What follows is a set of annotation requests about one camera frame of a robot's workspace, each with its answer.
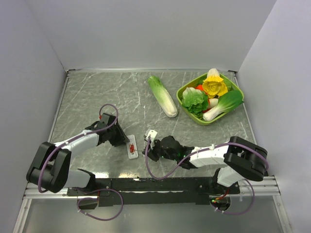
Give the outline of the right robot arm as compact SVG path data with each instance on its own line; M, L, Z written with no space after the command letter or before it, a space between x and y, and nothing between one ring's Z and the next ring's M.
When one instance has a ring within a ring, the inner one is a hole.
M176 161L176 166L184 169L220 165L212 181L212 188L217 193L225 192L231 185L244 179L261 182L269 168L267 150L238 136L209 147L182 146L171 135L162 140L149 135L145 140L147 145L142 152L145 162L165 158Z

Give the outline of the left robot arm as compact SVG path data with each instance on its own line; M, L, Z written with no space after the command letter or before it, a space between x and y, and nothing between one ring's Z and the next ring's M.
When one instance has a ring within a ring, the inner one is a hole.
M65 187L78 187L85 195L95 192L95 175L83 169L70 170L71 158L108 141L118 147L130 142L114 115L103 113L99 120L78 135L58 143L44 142L38 147L26 174L40 193L57 193Z

